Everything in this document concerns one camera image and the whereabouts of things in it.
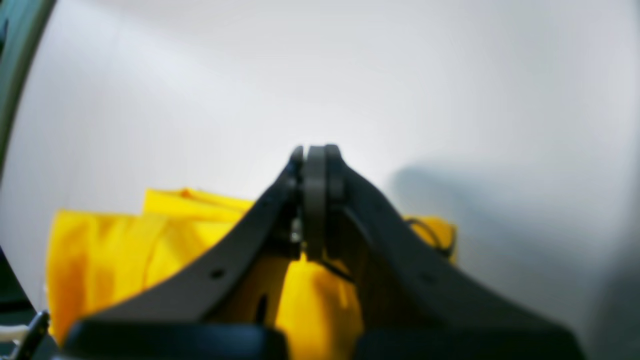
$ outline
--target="black cable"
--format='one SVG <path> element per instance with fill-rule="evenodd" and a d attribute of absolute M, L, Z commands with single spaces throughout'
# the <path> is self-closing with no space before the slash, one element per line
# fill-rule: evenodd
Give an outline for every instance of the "black cable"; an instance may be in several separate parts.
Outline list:
<path fill-rule="evenodd" d="M 455 231 L 453 232 L 453 235 L 452 235 L 451 245 L 445 248 L 442 245 L 442 241 L 440 241 L 440 238 L 438 237 L 436 232 L 430 226 L 428 226 L 427 223 L 422 222 L 416 218 L 408 218 L 404 222 L 407 225 L 409 225 L 409 227 L 411 227 L 412 225 L 418 225 L 421 229 L 425 230 L 429 234 L 431 239 L 433 239 L 433 242 L 436 243 L 435 250 L 439 252 L 441 255 L 443 255 L 445 258 L 449 259 L 451 258 L 451 256 L 453 256 L 454 249 L 456 248 Z"/>
<path fill-rule="evenodd" d="M 342 270 L 338 269 L 337 267 L 335 267 L 333 264 L 331 264 L 327 260 L 322 260 L 320 262 L 320 264 L 322 264 L 327 270 L 332 272 L 337 277 L 340 277 L 340 278 L 342 278 L 344 280 L 347 280 L 348 282 L 353 283 L 353 278 L 349 274 L 346 274 Z"/>

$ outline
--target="white backdrop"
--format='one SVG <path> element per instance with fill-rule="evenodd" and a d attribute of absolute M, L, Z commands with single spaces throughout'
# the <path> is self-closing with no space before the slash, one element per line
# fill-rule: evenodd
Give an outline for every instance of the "white backdrop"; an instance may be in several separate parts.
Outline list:
<path fill-rule="evenodd" d="M 146 188 L 182 186 L 251 199 L 295 145 L 333 142 L 402 212 L 456 222 L 464 271 L 594 347 L 637 216 L 637 14 L 59 0 L 17 113 L 0 245 L 45 307 L 56 209 L 135 213 Z"/>

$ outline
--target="white wire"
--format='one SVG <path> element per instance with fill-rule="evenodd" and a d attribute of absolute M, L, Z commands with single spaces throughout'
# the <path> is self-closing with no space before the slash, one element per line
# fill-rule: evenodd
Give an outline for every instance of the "white wire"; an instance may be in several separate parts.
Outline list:
<path fill-rule="evenodd" d="M 20 343 L 29 332 L 27 325 L 0 326 L 0 343 Z"/>

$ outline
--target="screw hole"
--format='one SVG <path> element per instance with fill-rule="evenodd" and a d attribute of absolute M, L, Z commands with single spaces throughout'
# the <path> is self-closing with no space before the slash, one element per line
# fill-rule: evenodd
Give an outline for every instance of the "screw hole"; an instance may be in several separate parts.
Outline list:
<path fill-rule="evenodd" d="M 267 317 L 267 294 L 258 300 L 258 306 L 255 308 L 255 323 L 264 323 L 265 317 Z"/>
<path fill-rule="evenodd" d="M 211 272 L 211 279 L 217 280 L 225 275 L 224 269 L 215 269 Z"/>

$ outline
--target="yellow cloth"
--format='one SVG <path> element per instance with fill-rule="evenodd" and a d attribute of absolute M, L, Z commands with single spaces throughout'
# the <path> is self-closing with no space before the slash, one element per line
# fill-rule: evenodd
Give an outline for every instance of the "yellow cloth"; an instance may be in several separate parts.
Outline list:
<path fill-rule="evenodd" d="M 47 260 L 51 333 L 171 277 L 218 243 L 253 202 L 185 189 L 149 190 L 140 216 L 60 211 Z M 416 217 L 448 247 L 453 225 Z M 433 239 L 414 230 L 430 245 Z M 292 359 L 351 358 L 363 331 L 355 287 L 302 259 L 289 265 L 275 327 Z"/>

